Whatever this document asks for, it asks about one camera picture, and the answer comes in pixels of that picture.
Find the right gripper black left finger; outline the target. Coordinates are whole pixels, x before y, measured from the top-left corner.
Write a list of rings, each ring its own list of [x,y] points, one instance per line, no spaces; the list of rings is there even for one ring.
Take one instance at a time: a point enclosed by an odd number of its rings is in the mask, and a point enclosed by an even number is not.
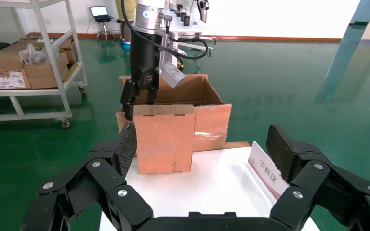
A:
[[[135,125],[96,144],[77,165],[37,187],[20,224],[23,231],[68,231],[82,211],[98,204],[118,231],[136,231],[154,217],[150,205],[126,181],[137,149]]]

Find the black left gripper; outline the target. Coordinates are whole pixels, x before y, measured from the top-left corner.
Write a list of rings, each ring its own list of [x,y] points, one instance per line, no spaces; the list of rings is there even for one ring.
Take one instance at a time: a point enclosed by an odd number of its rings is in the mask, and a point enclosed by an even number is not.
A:
[[[161,36],[132,32],[130,49],[131,79],[125,80],[121,95],[122,112],[131,121],[133,107],[140,91],[147,90],[146,104],[153,105],[159,89],[156,68],[159,65],[160,50],[154,44],[161,44]]]

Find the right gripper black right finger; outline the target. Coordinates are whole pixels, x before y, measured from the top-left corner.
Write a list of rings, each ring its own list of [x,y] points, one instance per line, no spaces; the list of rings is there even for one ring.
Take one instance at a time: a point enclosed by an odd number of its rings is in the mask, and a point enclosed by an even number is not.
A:
[[[349,231],[370,231],[370,181],[340,168],[315,145],[293,139],[280,125],[266,138],[271,160],[288,188],[270,216],[299,230],[316,205]]]

